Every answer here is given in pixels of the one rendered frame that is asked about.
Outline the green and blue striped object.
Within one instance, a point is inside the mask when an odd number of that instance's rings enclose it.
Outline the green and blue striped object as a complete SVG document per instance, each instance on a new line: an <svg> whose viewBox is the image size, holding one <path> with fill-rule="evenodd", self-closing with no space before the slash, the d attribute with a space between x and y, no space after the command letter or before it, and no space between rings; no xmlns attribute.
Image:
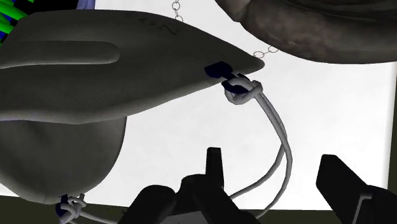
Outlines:
<svg viewBox="0 0 397 224"><path fill-rule="evenodd" d="M28 16L35 0L0 0L0 46L16 23Z"/></svg>

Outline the pale blue object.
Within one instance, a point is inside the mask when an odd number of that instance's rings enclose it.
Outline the pale blue object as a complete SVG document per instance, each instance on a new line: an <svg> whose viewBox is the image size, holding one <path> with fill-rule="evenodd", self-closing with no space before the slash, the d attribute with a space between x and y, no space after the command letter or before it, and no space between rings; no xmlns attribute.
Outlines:
<svg viewBox="0 0 397 224"><path fill-rule="evenodd" d="M78 0L77 10L94 10L95 9L95 0Z"/></svg>

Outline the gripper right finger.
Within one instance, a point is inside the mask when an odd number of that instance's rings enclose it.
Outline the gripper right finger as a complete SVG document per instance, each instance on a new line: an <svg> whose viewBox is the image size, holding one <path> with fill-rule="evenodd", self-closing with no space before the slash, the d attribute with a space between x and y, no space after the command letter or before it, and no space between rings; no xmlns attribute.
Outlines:
<svg viewBox="0 0 397 224"><path fill-rule="evenodd" d="M321 156L316 187L342 224L397 224L397 195L366 184L336 155Z"/></svg>

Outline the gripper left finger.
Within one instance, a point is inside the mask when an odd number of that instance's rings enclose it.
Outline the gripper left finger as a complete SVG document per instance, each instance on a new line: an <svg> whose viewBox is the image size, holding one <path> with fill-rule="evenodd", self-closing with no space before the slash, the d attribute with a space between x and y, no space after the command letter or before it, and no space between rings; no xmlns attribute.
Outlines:
<svg viewBox="0 0 397 224"><path fill-rule="evenodd" d="M205 174L184 177L177 192L162 185L143 188L118 224L261 224L240 210L223 187L221 149L210 147Z"/></svg>

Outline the dark brown leather bag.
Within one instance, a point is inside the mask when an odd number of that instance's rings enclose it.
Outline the dark brown leather bag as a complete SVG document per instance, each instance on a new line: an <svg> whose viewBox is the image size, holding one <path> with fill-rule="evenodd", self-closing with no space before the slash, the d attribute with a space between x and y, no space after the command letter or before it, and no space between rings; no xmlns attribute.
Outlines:
<svg viewBox="0 0 397 224"><path fill-rule="evenodd" d="M247 32L314 62L397 62L397 0L215 0Z"/></svg>

